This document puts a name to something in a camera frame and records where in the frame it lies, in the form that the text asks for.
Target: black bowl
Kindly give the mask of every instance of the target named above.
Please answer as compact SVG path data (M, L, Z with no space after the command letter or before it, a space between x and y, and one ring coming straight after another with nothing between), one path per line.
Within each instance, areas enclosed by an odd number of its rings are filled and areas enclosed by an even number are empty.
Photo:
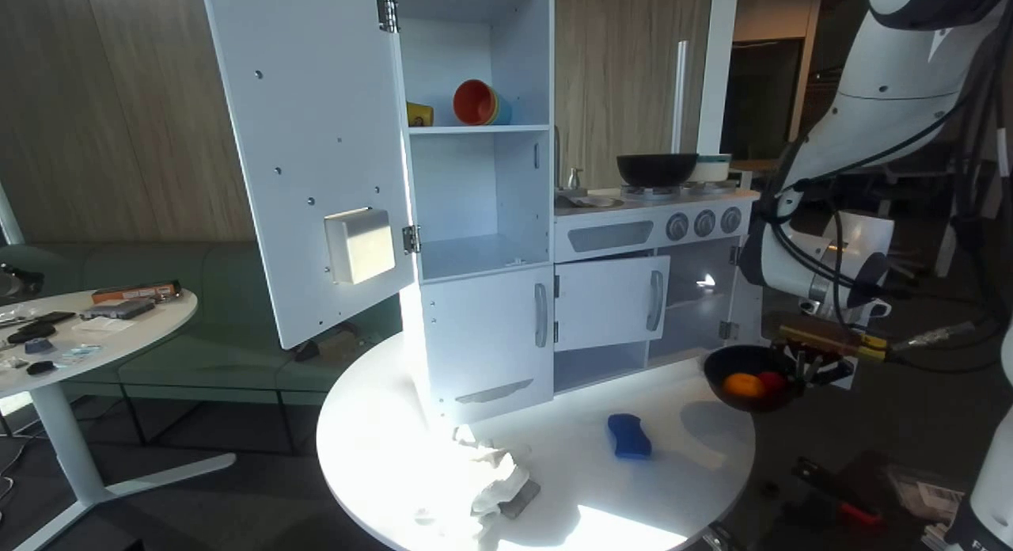
M710 353L703 363L703 374L710 390L729 407L742 411L775 411L798 397L795 386L789 383L778 395L751 399L725 393L724 379L736 373L760 375L767 371L786 375L793 366L791 358L769 346L731 345Z
M676 186L696 168L698 154L619 155L619 175L629 186Z

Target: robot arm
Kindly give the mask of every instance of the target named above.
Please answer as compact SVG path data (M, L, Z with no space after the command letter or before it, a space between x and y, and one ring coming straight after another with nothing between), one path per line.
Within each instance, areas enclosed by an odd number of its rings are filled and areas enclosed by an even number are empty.
M840 303L844 309L871 301L874 292L868 289L884 280L892 223L852 216L840 274L855 284L832 292L829 278L804 266L785 243L787 238L835 270L836 237L797 233L787 224L802 196L796 186L837 169L904 157L933 140L940 119L960 101L971 61L998 27L1007 0L869 0L869 5L833 107L782 156L780 172L761 199L761 218L739 259L744 276L754 285ZM940 125L926 132L937 122ZM902 143L906 146L901 150L890 151ZM886 151L889 155L879 157ZM1001 353L1013 382L1013 328ZM948 551L1013 550L1011 463L1013 411L999 425L978 482L947 534Z

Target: table base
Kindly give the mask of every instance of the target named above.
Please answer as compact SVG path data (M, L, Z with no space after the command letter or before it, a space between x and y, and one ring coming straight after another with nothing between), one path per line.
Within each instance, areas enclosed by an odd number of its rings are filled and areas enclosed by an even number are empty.
M18 545L14 551L35 551L43 548L73 525L80 516L99 503L222 470L236 461L235 454L223 454L105 486L60 384L40 386L38 389L32 390L30 395L40 420L43 421L47 436L56 451L60 468L63 469L71 489L74 490L77 501Z

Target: oven door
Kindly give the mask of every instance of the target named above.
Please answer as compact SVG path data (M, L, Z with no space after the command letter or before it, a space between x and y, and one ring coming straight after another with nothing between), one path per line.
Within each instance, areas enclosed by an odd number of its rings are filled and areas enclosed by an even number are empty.
M660 338L669 265L668 255L557 263L556 351Z

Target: small round table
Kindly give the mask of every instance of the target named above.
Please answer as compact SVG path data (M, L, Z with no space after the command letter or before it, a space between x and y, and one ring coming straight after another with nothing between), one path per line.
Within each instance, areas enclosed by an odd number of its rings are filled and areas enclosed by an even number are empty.
M0 368L0 397L24 391L29 393L32 405L46 428L46 435L56 451L60 467L71 489L74 490L74 495L77 496L76 502L18 545L14 551L35 551L42 548L48 541L70 527L80 516L99 503L221 470L236 461L235 454L225 454L106 486L95 469L95 462L88 452L70 404L60 388L60 382L65 379L112 363L172 333L193 316L197 302L197 296L183 291L179 298L159 303L154 310L134 317L130 320L134 321L131 327L102 337L96 337L90 331L75 331L75 326L82 323L80 317L75 316L56 324L57 333L48 337L54 345L49 351L25 353L24 346L17 345L0 352L0 363L11 357L18 357L28 363L54 361L57 365L56 371L41 375L28 375L25 373L25 368ZM33 317L51 312L80 313L91 305L91 292L77 292L77 294L33 299L31 302L5 306L2 310L7 314ZM6 339L8 335L17 331L17 328L3 328L0 330L0 338ZM101 345L101 349L80 361L67 361L63 358L64 352L82 344Z
M370 535L401 551L450 551L414 521L440 489L427 449L437 441L406 371L417 353L398 334L356 361L324 401L317 454L334 497ZM641 418L651 460L614 456L606 418L619 411ZM542 486L517 520L496 523L488 537L499 551L689 546L738 498L756 441L753 418L721 404L695 361L561 393L471 430L520 449Z

